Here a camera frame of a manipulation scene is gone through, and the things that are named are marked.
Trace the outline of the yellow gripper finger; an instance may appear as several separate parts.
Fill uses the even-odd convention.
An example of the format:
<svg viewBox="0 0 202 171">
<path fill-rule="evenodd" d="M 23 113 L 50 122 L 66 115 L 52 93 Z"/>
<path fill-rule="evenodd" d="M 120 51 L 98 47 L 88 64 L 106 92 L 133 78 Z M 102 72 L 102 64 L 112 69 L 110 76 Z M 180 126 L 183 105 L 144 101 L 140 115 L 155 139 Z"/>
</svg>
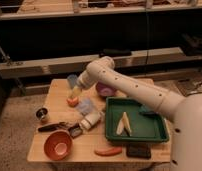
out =
<svg viewBox="0 0 202 171">
<path fill-rule="evenodd" d="M 71 93 L 71 96 L 72 97 L 77 97 L 81 94 L 82 90 L 80 87 L 78 86 L 75 86 L 73 89 L 72 89 L 72 93 Z"/>
</svg>

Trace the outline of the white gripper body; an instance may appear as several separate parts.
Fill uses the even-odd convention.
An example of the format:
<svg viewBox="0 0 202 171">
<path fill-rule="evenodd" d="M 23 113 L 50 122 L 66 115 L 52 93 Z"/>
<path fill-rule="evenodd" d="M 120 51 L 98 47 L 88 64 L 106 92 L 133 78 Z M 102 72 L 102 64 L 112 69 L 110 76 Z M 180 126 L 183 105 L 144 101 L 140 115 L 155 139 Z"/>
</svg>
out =
<svg viewBox="0 0 202 171">
<path fill-rule="evenodd" d="M 89 89 L 92 86 L 90 75 L 84 71 L 77 78 L 77 85 L 82 89 Z"/>
</svg>

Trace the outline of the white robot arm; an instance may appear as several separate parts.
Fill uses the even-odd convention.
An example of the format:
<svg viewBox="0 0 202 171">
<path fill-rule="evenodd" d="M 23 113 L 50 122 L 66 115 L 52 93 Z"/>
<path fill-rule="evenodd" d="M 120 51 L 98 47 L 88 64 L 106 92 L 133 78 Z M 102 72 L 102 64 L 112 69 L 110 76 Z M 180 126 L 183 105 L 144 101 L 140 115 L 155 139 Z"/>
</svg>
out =
<svg viewBox="0 0 202 171">
<path fill-rule="evenodd" d="M 108 56 L 90 62 L 78 77 L 72 96 L 96 82 L 122 91 L 173 123 L 170 171 L 202 171 L 202 94 L 184 97 L 120 74 L 114 67 Z"/>
</svg>

